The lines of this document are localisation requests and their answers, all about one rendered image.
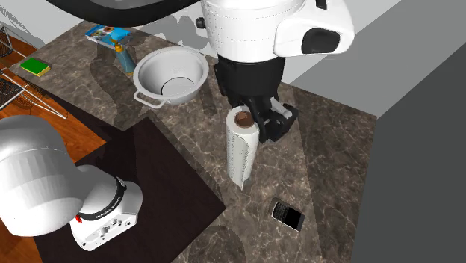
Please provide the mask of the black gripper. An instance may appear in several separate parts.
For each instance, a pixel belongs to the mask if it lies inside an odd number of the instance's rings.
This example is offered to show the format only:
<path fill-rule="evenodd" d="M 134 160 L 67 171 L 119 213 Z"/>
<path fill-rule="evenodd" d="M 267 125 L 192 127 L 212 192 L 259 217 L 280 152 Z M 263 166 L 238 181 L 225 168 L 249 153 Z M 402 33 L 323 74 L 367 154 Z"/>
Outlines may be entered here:
<path fill-rule="evenodd" d="M 282 106 L 286 117 L 276 111 L 271 111 L 270 99 L 278 100 L 278 86 L 281 83 L 285 67 L 285 58 L 277 57 L 268 61 L 245 63 L 229 60 L 218 56 L 214 65 L 218 87 L 229 104 L 235 108 L 248 105 L 249 110 L 259 127 L 259 142 L 268 140 L 276 142 L 286 134 L 298 117 L 298 110 L 287 103 Z M 268 122 L 268 135 L 265 121 Z"/>

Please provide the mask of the white paper towel roll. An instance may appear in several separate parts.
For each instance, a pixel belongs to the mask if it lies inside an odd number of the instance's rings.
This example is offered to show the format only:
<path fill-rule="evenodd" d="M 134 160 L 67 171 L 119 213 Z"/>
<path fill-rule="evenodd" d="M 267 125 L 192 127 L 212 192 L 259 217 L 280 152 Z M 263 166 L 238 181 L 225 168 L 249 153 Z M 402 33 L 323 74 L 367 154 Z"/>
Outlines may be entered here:
<path fill-rule="evenodd" d="M 249 179 L 259 141 L 259 127 L 245 105 L 231 109 L 226 117 L 227 173 L 243 189 Z"/>

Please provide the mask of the black phone with keypad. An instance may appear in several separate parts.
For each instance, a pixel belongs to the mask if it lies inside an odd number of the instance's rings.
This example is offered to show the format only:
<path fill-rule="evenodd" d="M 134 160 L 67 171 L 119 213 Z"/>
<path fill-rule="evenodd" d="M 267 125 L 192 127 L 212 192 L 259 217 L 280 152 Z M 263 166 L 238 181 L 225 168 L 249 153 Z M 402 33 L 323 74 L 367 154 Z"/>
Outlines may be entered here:
<path fill-rule="evenodd" d="M 297 232 L 302 230 L 305 220 L 305 215 L 301 211 L 285 204 L 281 200 L 273 200 L 271 202 L 271 217 Z"/>

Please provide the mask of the blue spray bottle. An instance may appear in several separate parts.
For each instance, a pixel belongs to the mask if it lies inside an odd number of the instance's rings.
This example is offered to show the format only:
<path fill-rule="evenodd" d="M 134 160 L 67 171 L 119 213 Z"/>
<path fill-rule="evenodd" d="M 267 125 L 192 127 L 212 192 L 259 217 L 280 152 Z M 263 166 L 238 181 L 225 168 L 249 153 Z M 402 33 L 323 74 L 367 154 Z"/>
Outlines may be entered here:
<path fill-rule="evenodd" d="M 116 51 L 116 56 L 118 57 L 120 63 L 122 64 L 122 68 L 128 73 L 128 74 L 133 74 L 134 73 L 134 70 L 135 70 L 135 67 L 136 67 L 136 64 L 135 62 L 133 61 L 133 59 L 131 58 L 130 54 L 128 53 L 128 51 L 123 47 L 123 45 L 121 45 L 120 43 L 118 42 L 115 42 L 114 43 L 114 48 L 115 48 L 115 51 Z"/>

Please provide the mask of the blue picture book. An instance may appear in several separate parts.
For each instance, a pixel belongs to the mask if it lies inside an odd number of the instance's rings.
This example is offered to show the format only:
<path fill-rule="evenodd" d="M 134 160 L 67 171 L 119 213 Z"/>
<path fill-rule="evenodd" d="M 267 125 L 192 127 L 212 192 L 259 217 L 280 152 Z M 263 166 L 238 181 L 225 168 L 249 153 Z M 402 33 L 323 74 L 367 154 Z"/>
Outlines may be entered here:
<path fill-rule="evenodd" d="M 115 44 L 113 40 L 125 45 L 131 38 L 130 34 L 131 32 L 124 28 L 96 25 L 84 35 L 88 40 L 114 49 Z"/>

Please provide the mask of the green and yellow sponge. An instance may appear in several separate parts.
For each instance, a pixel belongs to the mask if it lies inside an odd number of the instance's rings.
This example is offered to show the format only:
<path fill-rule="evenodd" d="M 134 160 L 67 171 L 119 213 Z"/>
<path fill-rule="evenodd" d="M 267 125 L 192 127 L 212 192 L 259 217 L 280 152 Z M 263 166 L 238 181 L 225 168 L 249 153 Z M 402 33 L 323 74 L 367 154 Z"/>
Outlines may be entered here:
<path fill-rule="evenodd" d="M 47 73 L 51 68 L 47 64 L 35 59 L 35 58 L 29 58 L 22 64 L 20 64 L 20 67 L 23 68 L 25 71 L 40 77 Z"/>

